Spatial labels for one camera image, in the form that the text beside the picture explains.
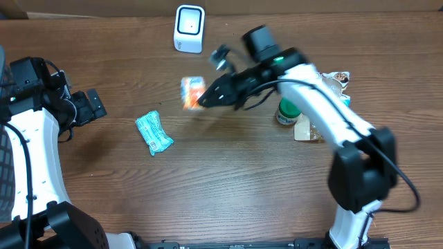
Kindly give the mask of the orange tissue pack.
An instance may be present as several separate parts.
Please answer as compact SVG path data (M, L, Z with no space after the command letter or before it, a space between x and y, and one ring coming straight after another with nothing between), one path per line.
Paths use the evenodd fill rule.
M201 76L184 77L181 80L181 99L184 110L201 110L198 99L206 91L204 78Z

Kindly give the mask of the green lid jar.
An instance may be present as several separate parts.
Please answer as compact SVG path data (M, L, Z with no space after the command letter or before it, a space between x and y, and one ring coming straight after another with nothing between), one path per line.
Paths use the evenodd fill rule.
M275 113L276 120L282 125L294 125L298 121L301 111L292 102L281 99Z

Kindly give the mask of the teal snack packet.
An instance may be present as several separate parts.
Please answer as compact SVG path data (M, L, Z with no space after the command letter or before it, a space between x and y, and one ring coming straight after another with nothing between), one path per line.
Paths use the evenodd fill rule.
M158 111L150 111L137 118L135 124L152 156L165 151L174 143L173 139L165 133Z

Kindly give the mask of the beige Pantree snack bag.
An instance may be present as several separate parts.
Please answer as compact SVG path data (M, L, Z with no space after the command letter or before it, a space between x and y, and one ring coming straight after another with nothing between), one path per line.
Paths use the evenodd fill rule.
M337 97L340 98L344 94L350 79L349 72L332 72L332 73L318 73L319 78ZM323 143L323 137L316 129L316 126L310 119L300 114L297 123L293 127L294 140L299 142L318 142Z

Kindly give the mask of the teal wipes pack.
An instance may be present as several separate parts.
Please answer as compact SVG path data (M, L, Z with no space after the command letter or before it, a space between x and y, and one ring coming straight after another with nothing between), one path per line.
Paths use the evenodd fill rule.
M340 96L340 100L348 107L350 106L350 102L351 102L351 97L345 94L342 94Z

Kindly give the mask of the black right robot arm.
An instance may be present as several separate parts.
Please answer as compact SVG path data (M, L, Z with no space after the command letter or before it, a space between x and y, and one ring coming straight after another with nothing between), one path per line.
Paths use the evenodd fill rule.
M206 108L239 109L265 89L277 90L316 126L333 152L328 188L338 207L333 226L323 238L296 238L289 248L389 248L384 238L371 238L373 216L397 184L395 137L375 129L347 107L319 78L316 67L296 48L281 49L270 30L259 26L242 40L254 66L242 72L228 61L229 48L210 56L216 79L199 98Z

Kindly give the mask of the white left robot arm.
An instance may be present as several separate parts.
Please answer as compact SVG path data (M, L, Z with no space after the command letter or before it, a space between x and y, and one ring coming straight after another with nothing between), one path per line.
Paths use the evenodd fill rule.
M1 126L14 166L11 224L1 229L2 248L143 248L132 232L105 232L70 201L58 145L64 132L107 114L95 89L72 93L66 73L49 60L1 60Z

